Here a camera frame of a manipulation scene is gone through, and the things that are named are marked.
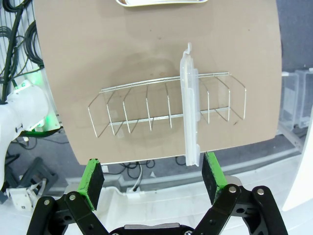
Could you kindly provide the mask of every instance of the gray floor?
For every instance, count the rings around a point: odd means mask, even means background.
[[[277,6],[283,47],[283,70],[293,71],[295,69],[313,67],[313,1],[277,0]],[[65,133],[59,133],[47,139],[59,142],[67,141]],[[257,159],[292,147],[286,138],[280,135],[261,143],[219,150],[216,151],[216,155],[220,164],[225,166]],[[21,157],[11,164],[16,175],[23,174],[35,157],[42,157],[45,164],[59,175],[59,180],[55,184],[56,187],[66,186],[66,178],[81,177],[85,168],[85,166],[78,164],[70,145],[67,143],[57,144],[39,139],[37,147],[33,150],[24,150],[17,144],[11,144],[9,152],[10,154],[21,154]],[[183,163],[183,157],[179,157],[178,161]],[[111,173],[119,172],[121,169],[122,166],[118,164],[109,166]],[[143,175],[144,178],[149,178],[153,171],[156,177],[161,177],[198,171],[200,169],[200,167],[196,166],[185,167],[177,165],[175,158],[168,158],[156,160],[156,165],[153,169],[148,169],[144,166]],[[130,170],[130,174],[134,177],[138,176],[138,168]],[[130,179],[127,171],[123,172],[123,176],[125,180]]]

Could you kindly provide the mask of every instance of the transparent storage box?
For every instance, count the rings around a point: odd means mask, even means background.
[[[313,105],[313,72],[298,70],[282,73],[279,120],[288,129],[307,127]]]

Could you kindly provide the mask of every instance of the translucent plastic lid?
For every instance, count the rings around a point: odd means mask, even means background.
[[[182,112],[184,119],[184,135],[186,165],[199,166],[200,146],[198,143],[198,121],[200,120],[200,98],[198,70],[194,68],[190,55],[191,43],[184,51],[180,61],[180,86]]]

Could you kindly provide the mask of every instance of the white cable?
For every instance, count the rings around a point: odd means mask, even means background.
[[[133,191],[139,184],[140,180],[141,180],[141,177],[142,177],[142,166],[141,164],[139,164],[139,167],[140,167],[140,174],[139,174],[139,177],[136,181],[136,183],[134,184],[134,186],[130,189],[130,191]]]

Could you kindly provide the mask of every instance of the clear plastic container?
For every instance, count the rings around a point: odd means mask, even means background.
[[[296,70],[299,75],[299,96],[295,115],[300,128],[308,127],[313,106],[313,71]]]
[[[279,121],[290,130],[296,124],[298,97],[299,75],[294,72],[282,72]]]
[[[200,97],[198,70],[194,68],[190,55],[191,43],[184,51],[180,61],[180,86],[182,112],[184,119],[184,135],[186,165],[199,166],[200,146],[198,143],[198,121],[200,120]]]

